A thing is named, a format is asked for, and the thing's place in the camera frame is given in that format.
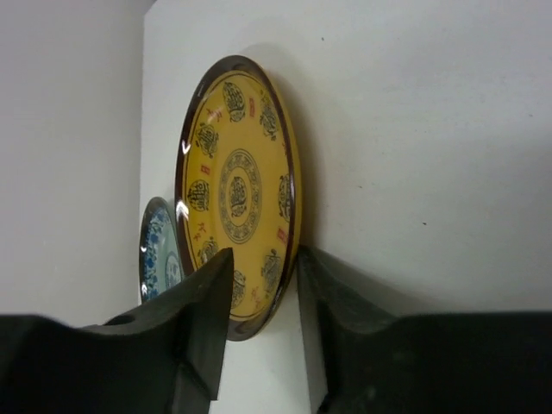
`plate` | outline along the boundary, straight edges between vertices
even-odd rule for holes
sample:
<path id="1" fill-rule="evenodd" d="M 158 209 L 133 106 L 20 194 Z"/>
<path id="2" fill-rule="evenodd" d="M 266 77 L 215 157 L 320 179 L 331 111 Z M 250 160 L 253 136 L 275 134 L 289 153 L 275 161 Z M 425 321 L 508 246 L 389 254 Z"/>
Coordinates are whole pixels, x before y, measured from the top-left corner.
<path id="1" fill-rule="evenodd" d="M 177 285 L 183 278 L 175 231 L 174 208 L 161 197 L 149 200 L 140 233 L 142 303 Z"/>
<path id="2" fill-rule="evenodd" d="M 273 83 L 252 60 L 219 60 L 199 83 L 180 137 L 175 201 L 185 273 L 220 248 L 233 248 L 228 338 L 248 339 L 282 299 L 301 223 L 290 118 Z"/>

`plate center medallion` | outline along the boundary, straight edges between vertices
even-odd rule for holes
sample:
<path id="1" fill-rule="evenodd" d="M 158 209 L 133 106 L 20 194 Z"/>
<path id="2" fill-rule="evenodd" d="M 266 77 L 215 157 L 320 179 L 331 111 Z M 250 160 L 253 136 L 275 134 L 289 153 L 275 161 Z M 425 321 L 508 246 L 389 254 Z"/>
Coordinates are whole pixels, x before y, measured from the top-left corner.
<path id="1" fill-rule="evenodd" d="M 224 162 L 218 194 L 226 235 L 236 244 L 247 242 L 260 219 L 260 175 L 251 154 L 236 149 Z"/>

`glossy glaze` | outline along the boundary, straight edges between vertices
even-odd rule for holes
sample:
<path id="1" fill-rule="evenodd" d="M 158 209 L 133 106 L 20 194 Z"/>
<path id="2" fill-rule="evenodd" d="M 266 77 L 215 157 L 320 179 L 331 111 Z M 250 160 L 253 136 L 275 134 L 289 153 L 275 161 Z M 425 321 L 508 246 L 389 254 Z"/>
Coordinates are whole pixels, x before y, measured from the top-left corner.
<path id="1" fill-rule="evenodd" d="M 292 127 L 266 74 L 241 56 L 217 62 L 185 119 L 175 193 L 185 268 L 234 249 L 229 339 L 258 332 L 287 286 L 300 225 L 298 176 Z"/>
<path id="2" fill-rule="evenodd" d="M 152 198 L 142 218 L 140 291 L 142 303 L 178 284 L 182 278 L 173 207 Z"/>

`blue and white plate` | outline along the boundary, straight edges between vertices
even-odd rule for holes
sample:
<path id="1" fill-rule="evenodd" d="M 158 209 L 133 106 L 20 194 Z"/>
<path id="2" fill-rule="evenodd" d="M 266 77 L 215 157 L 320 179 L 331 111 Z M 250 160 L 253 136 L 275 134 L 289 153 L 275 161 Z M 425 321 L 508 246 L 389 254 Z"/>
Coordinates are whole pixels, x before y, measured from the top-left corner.
<path id="1" fill-rule="evenodd" d="M 176 243 L 173 208 L 161 197 L 149 200 L 141 222 L 140 294 L 142 303 L 178 284 L 184 274 Z"/>

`white wall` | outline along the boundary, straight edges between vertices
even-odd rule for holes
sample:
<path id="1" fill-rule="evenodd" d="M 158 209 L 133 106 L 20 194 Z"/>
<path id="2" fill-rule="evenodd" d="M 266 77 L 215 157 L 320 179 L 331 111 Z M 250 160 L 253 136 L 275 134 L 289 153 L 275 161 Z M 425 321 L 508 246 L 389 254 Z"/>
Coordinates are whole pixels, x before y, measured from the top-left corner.
<path id="1" fill-rule="evenodd" d="M 0 4 L 0 312 L 137 305 L 143 15 L 154 0 Z"/>
<path id="2" fill-rule="evenodd" d="M 292 108 L 304 242 L 448 309 L 552 308 L 552 3 L 495 3 L 160 0 L 142 190 L 172 193 L 196 84 L 246 54 Z"/>

